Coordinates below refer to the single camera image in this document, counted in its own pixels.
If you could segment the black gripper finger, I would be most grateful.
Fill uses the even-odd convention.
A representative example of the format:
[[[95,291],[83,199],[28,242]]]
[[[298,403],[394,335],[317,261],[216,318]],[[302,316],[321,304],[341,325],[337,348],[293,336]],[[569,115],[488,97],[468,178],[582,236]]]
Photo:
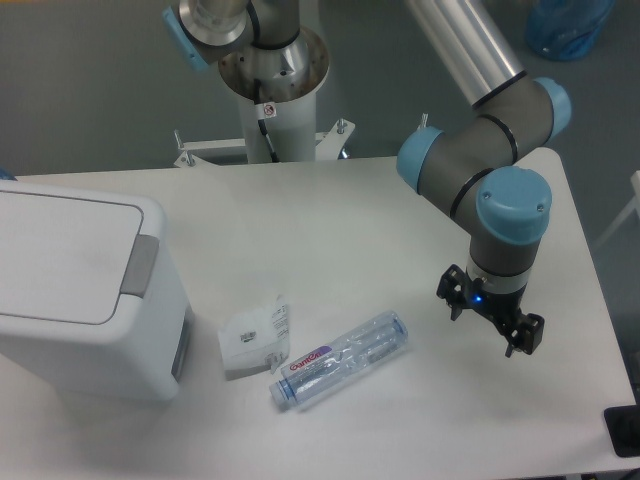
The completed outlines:
[[[473,283],[465,271],[452,264],[441,276],[436,289],[438,298],[450,308],[450,319],[457,320],[464,310],[472,309]]]
[[[505,356],[511,357],[515,351],[531,355],[542,341],[544,326],[542,316],[519,312],[504,333],[508,342]]]

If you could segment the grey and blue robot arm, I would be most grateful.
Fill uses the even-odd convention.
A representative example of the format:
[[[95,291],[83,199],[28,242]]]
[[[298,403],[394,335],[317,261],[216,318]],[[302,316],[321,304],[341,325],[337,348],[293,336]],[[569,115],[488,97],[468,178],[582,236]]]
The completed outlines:
[[[475,112],[464,130],[416,129],[396,160],[399,176],[469,234],[465,267],[442,275],[437,295],[453,317],[490,321],[509,352],[532,354],[544,320],[520,303],[552,193],[520,160],[560,133],[570,99],[530,77],[478,1],[412,1],[409,10]],[[316,113],[305,107],[328,74],[323,41],[300,21],[296,1],[176,1],[162,14],[178,51],[197,71],[216,65],[241,106],[252,163],[313,161]]]

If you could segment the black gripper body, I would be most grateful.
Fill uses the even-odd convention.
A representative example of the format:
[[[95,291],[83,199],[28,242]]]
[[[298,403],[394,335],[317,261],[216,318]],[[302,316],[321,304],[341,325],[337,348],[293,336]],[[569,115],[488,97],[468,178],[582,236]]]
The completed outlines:
[[[508,293],[492,293],[479,280],[465,278],[463,309],[471,309],[501,328],[513,328],[522,314],[526,286]]]

